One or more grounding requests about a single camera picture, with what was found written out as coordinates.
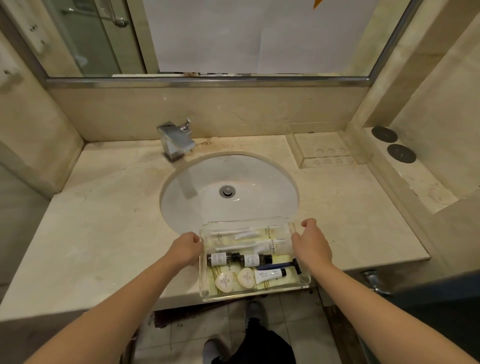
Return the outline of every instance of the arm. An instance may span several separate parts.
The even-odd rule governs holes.
[[[117,363],[165,287],[198,259],[202,249],[203,243],[193,232],[181,235],[163,257],[65,327],[25,363]]]
[[[332,264],[332,251],[313,218],[292,235],[297,257],[332,297],[383,364],[478,362],[431,327],[389,303]]]

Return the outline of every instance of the bathroom sink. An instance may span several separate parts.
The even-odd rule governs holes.
[[[160,209],[177,233],[198,231],[210,221],[292,217],[294,182],[274,165],[250,156],[227,155],[194,163],[164,188]]]

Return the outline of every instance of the black pants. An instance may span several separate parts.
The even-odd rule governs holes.
[[[218,359],[212,364],[221,363]],[[251,318],[245,338],[228,364],[295,364],[292,347],[273,331],[260,325],[260,321]]]

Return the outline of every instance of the hand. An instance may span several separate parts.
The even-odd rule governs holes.
[[[292,234],[293,251],[297,258],[305,263],[310,271],[319,265],[332,265],[332,250],[317,227],[317,220],[308,218],[302,221],[301,225],[305,228],[303,234]]]
[[[194,232],[186,232],[173,241],[165,255],[183,269],[198,260],[203,249],[204,243],[200,237]]]

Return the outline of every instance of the clear acrylic tray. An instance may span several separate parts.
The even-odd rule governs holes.
[[[203,225],[200,231],[204,242],[204,252],[200,256],[200,296],[203,301],[222,301],[309,287],[310,273],[301,264],[301,274],[297,274],[294,267],[287,267],[285,277],[255,284],[252,289],[244,288],[238,282],[238,273],[242,270],[239,262],[215,267],[207,265],[207,255],[219,252],[271,254],[273,264],[291,262],[295,258],[291,241],[294,232],[295,226],[284,217],[209,222]],[[232,292],[225,293],[216,287],[215,279],[221,273],[233,273]]]

